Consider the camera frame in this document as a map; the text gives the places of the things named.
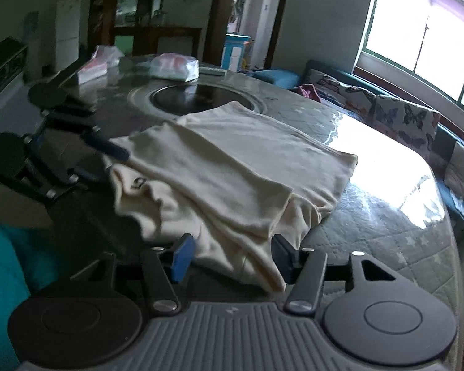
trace teal cushion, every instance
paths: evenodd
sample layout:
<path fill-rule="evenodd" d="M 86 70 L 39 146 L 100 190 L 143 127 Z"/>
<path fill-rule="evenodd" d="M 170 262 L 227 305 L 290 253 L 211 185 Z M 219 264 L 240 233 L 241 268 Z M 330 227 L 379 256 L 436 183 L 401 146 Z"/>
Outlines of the teal cushion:
<path fill-rule="evenodd" d="M 15 308 L 29 297 L 29 289 L 14 247 L 0 230 L 0 371 L 11 371 L 19 360 L 7 335 L 7 322 Z"/>
<path fill-rule="evenodd" d="M 62 271 L 46 230 L 12 228 L 0 224 L 22 267 L 24 279 L 32 293 L 55 282 Z"/>
<path fill-rule="evenodd" d="M 295 88 L 296 86 L 299 86 L 301 80 L 299 74 L 281 69 L 255 71 L 251 74 L 251 76 L 283 89 Z"/>

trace black circular center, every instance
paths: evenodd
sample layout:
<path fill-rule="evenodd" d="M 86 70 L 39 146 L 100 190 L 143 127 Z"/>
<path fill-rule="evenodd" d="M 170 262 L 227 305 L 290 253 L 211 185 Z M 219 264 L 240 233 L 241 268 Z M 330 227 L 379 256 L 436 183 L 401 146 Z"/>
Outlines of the black circular center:
<path fill-rule="evenodd" d="M 381 301 L 364 312 L 364 319 L 373 329 L 390 335 L 403 335 L 414 331 L 423 316 L 412 305 L 399 301 Z"/>
<path fill-rule="evenodd" d="M 42 317 L 50 331 L 65 335 L 90 330 L 99 320 L 100 311 L 94 304 L 70 300 L 48 307 Z"/>
<path fill-rule="evenodd" d="M 177 116 L 204 112 L 238 101 L 249 110 L 253 106 L 244 96 L 231 90 L 210 85 L 173 85 L 160 89 L 152 96 L 152 103 L 159 109 Z"/>

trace window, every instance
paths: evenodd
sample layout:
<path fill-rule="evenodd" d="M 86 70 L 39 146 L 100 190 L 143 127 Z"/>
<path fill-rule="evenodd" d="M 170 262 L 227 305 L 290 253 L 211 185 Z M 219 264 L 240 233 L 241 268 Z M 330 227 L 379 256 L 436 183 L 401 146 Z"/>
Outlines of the window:
<path fill-rule="evenodd" d="M 411 73 L 464 108 L 464 3 L 376 0 L 365 51 Z"/>

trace black circular base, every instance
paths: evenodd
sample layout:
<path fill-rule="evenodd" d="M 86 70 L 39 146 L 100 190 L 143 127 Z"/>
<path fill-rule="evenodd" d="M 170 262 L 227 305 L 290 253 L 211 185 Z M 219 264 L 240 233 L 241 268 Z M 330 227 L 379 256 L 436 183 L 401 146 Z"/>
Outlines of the black circular base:
<path fill-rule="evenodd" d="M 412 282 L 363 282 L 323 317 L 327 336 L 367 363 L 408 367 L 441 358 L 456 335 L 453 313 Z"/>
<path fill-rule="evenodd" d="M 93 285 L 58 282 L 15 309 L 8 333 L 20 360 L 50 369 L 84 369 L 115 357 L 135 340 L 142 324 L 137 305 Z"/>
<path fill-rule="evenodd" d="M 177 116 L 203 112 L 234 100 L 249 110 L 253 109 L 244 96 L 210 85 L 172 85 L 155 92 L 151 98 L 154 106 Z"/>

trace teal fabric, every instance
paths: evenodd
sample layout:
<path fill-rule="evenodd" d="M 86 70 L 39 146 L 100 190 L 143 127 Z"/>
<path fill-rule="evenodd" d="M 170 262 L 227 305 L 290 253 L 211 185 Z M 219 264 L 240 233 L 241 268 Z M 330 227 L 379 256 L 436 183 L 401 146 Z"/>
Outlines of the teal fabric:
<path fill-rule="evenodd" d="M 10 314 L 29 294 L 14 247 L 0 230 L 0 371 L 11 371 L 19 366 L 7 335 L 7 322 Z"/>
<path fill-rule="evenodd" d="M 7 334 L 10 314 L 30 292 L 58 279 L 59 264 L 45 231 L 0 224 L 0 371 L 19 366 Z"/>
<path fill-rule="evenodd" d="M 0 231 L 12 243 L 24 279 L 32 293 L 58 279 L 63 269 L 49 242 L 46 230 L 19 229 L 0 224 Z"/>

